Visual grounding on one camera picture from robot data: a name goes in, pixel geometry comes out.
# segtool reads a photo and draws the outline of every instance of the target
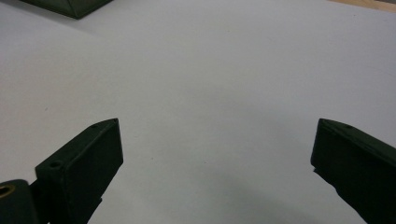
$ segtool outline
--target white surface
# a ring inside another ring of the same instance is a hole
[[[396,146],[396,14],[314,0],[0,0],[0,182],[119,118],[90,223],[364,223],[309,163],[319,118]]]

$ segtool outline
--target wooden edge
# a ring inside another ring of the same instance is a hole
[[[349,4],[349,5],[358,6],[358,7],[368,7],[368,8],[372,8],[372,9],[378,9],[378,10],[396,13],[396,5],[395,4],[379,2],[379,1],[375,1],[375,0],[329,0],[329,1]]]

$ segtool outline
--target black plastic part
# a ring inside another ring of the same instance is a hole
[[[38,224],[33,197],[25,180],[0,184],[0,223]]]
[[[41,162],[36,184],[50,223],[86,224],[122,162],[117,119],[92,125]]]
[[[396,148],[320,119],[311,163],[367,223],[396,223]]]
[[[65,16],[81,19],[111,0],[22,0]]]

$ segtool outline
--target brass screw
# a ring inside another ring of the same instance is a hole
[[[15,186],[14,185],[4,185],[0,186],[0,199],[7,197],[9,194],[14,192]]]

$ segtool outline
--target dark green box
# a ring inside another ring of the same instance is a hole
[[[37,7],[43,7],[74,19],[81,19],[110,1],[111,0],[22,0],[22,2]]]

